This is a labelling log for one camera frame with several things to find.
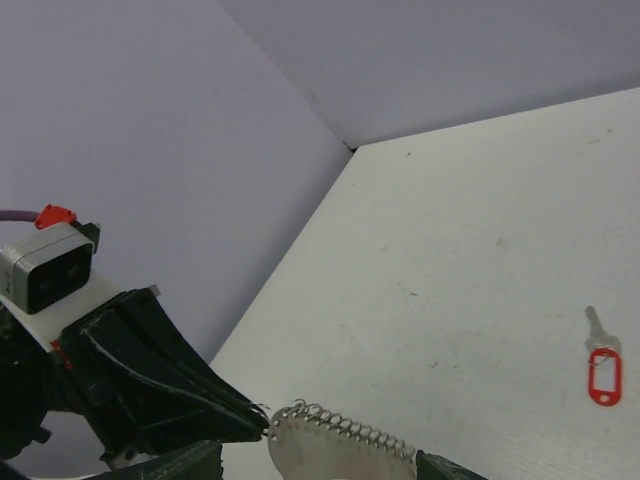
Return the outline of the red plastic key tag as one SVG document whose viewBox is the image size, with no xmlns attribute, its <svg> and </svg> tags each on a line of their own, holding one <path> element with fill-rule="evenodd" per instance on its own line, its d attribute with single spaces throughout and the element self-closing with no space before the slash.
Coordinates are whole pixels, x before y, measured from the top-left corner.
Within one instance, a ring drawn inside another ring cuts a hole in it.
<svg viewBox="0 0 640 480">
<path fill-rule="evenodd" d="M 613 407 L 622 398 L 623 362 L 609 347 L 595 349 L 588 362 L 587 392 L 602 407 Z"/>
</svg>

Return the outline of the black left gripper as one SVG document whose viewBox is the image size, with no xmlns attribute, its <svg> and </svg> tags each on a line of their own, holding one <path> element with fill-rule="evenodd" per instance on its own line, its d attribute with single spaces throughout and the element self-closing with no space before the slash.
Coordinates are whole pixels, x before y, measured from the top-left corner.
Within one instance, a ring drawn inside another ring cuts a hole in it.
<svg viewBox="0 0 640 480">
<path fill-rule="evenodd" d="M 46 443 L 50 412 L 85 420 L 124 468 L 200 441 L 242 443 L 263 434 L 263 409 L 220 378 L 190 346 L 148 289 L 118 294 L 65 328 L 65 368 L 6 307 L 1 308 L 1 458 Z"/>
</svg>

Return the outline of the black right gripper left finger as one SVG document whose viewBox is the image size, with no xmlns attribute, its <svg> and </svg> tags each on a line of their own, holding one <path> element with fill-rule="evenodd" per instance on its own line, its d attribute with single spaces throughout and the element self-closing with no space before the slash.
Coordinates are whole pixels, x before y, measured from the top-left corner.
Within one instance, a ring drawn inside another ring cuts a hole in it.
<svg viewBox="0 0 640 480">
<path fill-rule="evenodd" d="M 91 476 L 93 480 L 221 480 L 222 445 L 213 441 L 167 453 L 144 463 Z"/>
</svg>

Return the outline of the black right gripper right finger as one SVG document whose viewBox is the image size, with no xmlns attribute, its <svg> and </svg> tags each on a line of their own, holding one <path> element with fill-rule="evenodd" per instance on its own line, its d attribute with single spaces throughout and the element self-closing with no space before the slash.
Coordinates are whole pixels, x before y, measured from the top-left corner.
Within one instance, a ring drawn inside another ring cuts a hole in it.
<svg viewBox="0 0 640 480">
<path fill-rule="evenodd" d="M 446 457 L 423 450 L 417 451 L 415 463 L 417 480 L 487 480 Z"/>
</svg>

